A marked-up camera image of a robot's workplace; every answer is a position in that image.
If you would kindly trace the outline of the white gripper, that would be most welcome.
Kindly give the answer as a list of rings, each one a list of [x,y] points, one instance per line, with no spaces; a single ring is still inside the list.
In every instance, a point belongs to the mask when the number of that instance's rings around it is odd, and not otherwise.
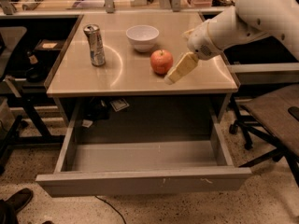
[[[197,66],[199,60],[207,61],[222,53],[222,50],[212,41],[208,25],[209,20],[182,34],[182,37],[187,40],[187,47],[191,52],[183,54],[167,72],[164,77],[166,84],[174,84],[188,75]]]

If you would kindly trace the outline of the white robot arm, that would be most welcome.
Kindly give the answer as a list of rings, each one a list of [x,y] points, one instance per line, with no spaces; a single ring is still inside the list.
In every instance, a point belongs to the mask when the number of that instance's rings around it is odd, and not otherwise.
[[[232,7],[185,33],[188,52],[167,72],[174,84],[200,60],[208,61],[235,45],[273,36],[299,59],[299,3],[297,0],[235,0]]]

